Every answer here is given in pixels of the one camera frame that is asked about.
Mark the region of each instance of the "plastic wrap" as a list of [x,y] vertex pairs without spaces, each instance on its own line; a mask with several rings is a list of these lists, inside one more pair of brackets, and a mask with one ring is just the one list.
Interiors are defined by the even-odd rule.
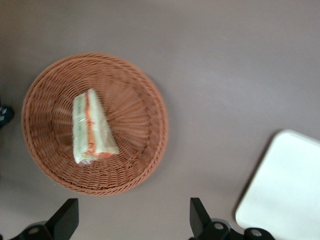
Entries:
[[119,154],[107,118],[94,89],[73,100],[73,156],[77,164],[90,164]]

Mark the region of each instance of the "gray surface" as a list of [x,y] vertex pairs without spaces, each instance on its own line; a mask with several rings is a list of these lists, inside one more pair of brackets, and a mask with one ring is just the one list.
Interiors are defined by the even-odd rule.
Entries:
[[[190,197],[235,226],[238,198],[272,134],[320,139],[319,13],[316,0],[1,0],[0,93],[17,116],[0,131],[0,233],[13,237],[70,197],[80,203],[74,240],[186,240]],[[55,184],[22,137],[20,111],[36,76],[87,51],[139,66],[169,114],[158,169],[115,196]]]

